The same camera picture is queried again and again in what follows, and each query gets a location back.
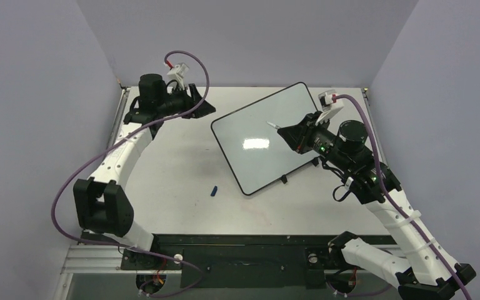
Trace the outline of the blue marker cap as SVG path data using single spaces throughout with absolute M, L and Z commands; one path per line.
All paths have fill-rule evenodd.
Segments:
M 218 191 L 218 187 L 217 187 L 217 186 L 214 186 L 213 189 L 212 189 L 212 191 L 211 191 L 210 196 L 211 196 L 211 197 L 214 197 L 214 196 L 216 195 L 217 191 Z

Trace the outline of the white marker pen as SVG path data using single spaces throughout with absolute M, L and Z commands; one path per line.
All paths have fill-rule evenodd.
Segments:
M 277 124 L 274 124 L 274 123 L 269 122 L 269 121 L 267 121 L 266 124 L 269 125 L 269 126 L 271 126 L 271 127 L 274 128 L 274 129 L 276 129 L 276 130 L 278 130 L 278 129 L 281 128 L 281 127 L 278 126 Z

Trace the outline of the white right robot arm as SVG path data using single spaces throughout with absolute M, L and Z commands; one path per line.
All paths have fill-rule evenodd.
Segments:
M 467 293 L 475 270 L 431 236 L 397 177 L 380 161 L 377 146 L 366 146 L 372 137 L 369 123 L 344 121 L 337 132 L 328 126 L 329 119 L 318 111 L 276 131 L 296 153 L 318 154 L 324 169 L 340 177 L 346 192 L 375 215 L 403 253 L 397 257 L 346 231 L 329 242 L 329 262 L 343 270 L 366 270 L 396 288 L 403 299 L 451 299 L 456 291 Z

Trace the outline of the white whiteboard black frame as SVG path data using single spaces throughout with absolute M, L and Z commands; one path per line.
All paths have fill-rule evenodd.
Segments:
M 317 157 L 313 151 L 294 152 L 276 129 L 266 124 L 292 126 L 316 109 L 306 84 L 297 82 L 211 123 L 211 131 L 244 195 L 262 190 Z

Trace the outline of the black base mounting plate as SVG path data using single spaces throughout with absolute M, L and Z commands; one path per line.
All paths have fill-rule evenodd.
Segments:
M 88 269 L 102 273 L 135 274 L 147 292 L 195 284 L 197 288 L 285 288 L 303 286 L 323 289 L 326 282 L 349 289 L 356 283 L 356 267 L 343 267 L 329 257 L 332 235 L 223 235 L 160 234 L 152 251 L 176 256 L 165 261 L 121 247 L 84 246 L 71 257 L 83 260 Z

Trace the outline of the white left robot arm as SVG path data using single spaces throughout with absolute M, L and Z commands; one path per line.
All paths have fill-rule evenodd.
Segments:
M 163 118 L 199 119 L 216 112 L 194 84 L 183 86 L 179 79 L 175 83 L 169 89 L 159 74 L 140 77 L 139 94 L 122 121 L 115 148 L 87 179 L 78 179 L 72 187 L 80 227 L 138 249 L 137 261 L 147 269 L 159 265 L 162 253 L 156 235 L 134 218 L 125 192 L 129 177 L 164 124 Z

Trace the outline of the aluminium frame rail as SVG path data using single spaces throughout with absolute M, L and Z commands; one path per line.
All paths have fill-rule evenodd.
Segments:
M 260 266 L 276 266 L 287 268 L 297 264 L 302 268 L 310 268 L 308 256 L 312 253 L 322 256 L 325 269 L 334 266 L 326 262 L 328 247 L 326 245 L 300 244 L 167 244 L 160 247 L 159 254 L 178 256 L 200 268 L 210 268 L 219 262 L 233 263 L 238 261 L 243 266 L 258 264 Z M 132 254 L 130 251 L 113 246 L 72 246 L 64 263 L 67 273 L 142 273 L 147 274 L 160 265 L 159 258 L 148 258 L 142 253 Z

